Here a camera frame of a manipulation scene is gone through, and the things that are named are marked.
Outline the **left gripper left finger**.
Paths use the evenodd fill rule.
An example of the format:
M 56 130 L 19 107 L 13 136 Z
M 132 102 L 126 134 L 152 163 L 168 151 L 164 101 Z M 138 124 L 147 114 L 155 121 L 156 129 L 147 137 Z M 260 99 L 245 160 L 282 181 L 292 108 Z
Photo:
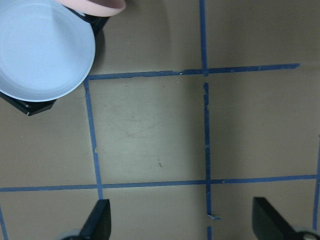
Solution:
M 81 240 L 108 240 L 111 236 L 111 205 L 109 199 L 100 199 L 80 230 Z

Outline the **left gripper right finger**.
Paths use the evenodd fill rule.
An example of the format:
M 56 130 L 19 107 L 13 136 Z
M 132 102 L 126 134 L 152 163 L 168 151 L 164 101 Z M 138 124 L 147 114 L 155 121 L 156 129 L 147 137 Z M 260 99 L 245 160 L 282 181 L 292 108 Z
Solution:
M 300 234 L 278 213 L 265 197 L 252 201 L 252 229 L 258 240 L 299 240 Z

